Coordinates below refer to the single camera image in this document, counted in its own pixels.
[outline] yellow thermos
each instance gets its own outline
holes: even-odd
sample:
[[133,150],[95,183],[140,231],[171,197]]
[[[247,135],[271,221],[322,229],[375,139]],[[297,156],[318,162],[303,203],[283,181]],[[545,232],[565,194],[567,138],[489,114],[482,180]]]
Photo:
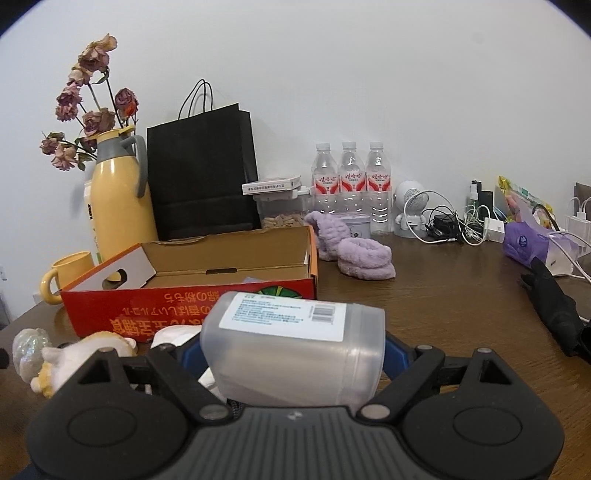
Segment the yellow thermos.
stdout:
[[[96,135],[96,168],[90,206],[100,256],[108,260],[137,243],[158,240],[143,137],[134,126]],[[131,145],[137,148],[136,159]]]

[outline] white paper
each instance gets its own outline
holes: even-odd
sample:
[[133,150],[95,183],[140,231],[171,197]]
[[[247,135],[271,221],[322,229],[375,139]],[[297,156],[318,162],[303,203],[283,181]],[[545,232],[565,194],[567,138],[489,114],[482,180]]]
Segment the white paper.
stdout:
[[342,342],[345,303],[237,293],[219,327],[239,332]]

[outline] purple package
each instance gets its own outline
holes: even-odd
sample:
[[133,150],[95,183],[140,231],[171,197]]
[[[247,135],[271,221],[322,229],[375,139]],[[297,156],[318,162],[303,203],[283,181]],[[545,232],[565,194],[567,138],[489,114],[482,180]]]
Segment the purple package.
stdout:
[[548,237],[536,232],[525,222],[509,222],[505,225],[503,252],[527,268],[530,268],[534,257],[546,263],[549,243]]

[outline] plastic bottle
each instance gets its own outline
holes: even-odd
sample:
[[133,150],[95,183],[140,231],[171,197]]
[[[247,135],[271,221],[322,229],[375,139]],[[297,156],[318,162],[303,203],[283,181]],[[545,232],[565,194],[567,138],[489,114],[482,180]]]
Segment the plastic bottle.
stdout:
[[340,205],[342,213],[357,213],[363,209],[366,190],[365,167],[357,156],[355,142],[343,142],[343,155],[339,167]]
[[367,196],[372,233],[387,233],[391,230],[392,185],[390,163],[384,156],[382,142],[369,143],[367,175]]
[[314,184],[314,210],[335,213],[339,198],[339,172],[330,154],[329,143],[316,144],[316,159],[312,165]]

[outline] orange box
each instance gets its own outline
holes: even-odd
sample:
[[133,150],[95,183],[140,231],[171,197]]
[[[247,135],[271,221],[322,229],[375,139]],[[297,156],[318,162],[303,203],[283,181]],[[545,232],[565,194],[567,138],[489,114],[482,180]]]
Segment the orange box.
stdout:
[[314,232],[303,226],[137,244],[61,297],[80,337],[109,330],[147,342],[168,325],[201,325],[224,292],[315,299],[317,278]]

